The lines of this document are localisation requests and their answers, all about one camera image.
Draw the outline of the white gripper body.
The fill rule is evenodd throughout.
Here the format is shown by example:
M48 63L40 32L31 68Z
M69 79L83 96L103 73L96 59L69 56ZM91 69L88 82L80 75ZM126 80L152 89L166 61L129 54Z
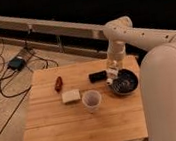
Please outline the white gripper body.
M123 59L125 58L125 43L121 41L113 41L108 43L107 49L107 84L110 85L118 77L118 71L122 69Z

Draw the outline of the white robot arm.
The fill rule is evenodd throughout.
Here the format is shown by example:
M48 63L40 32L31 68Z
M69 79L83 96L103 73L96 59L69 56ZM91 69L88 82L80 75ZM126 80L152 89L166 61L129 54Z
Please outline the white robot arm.
M107 61L121 65L125 45L146 51L139 84L149 141L176 141L176 30L135 28L129 17L103 26Z

